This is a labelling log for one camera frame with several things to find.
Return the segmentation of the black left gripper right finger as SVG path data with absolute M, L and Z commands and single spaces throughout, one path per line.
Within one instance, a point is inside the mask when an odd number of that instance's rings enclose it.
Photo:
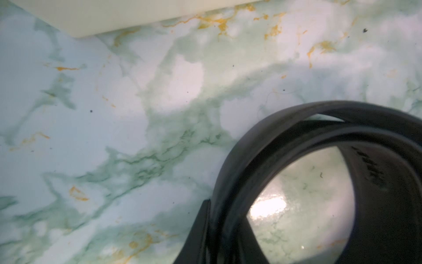
M 242 220 L 238 231 L 238 262 L 240 264 L 269 264 L 247 218 Z

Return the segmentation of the black leather belt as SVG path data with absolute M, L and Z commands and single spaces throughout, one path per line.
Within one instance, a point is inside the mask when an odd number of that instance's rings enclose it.
M 250 206 L 278 172 L 337 147 L 348 168 L 355 221 L 342 264 L 422 261 L 422 121 L 354 101 L 293 106 L 256 124 L 225 160 L 211 200 L 211 263 L 240 258 L 235 245 Z

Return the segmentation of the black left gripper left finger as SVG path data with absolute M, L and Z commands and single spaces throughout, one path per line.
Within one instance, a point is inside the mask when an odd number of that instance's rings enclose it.
M 210 200 L 204 200 L 174 264 L 206 264 Z

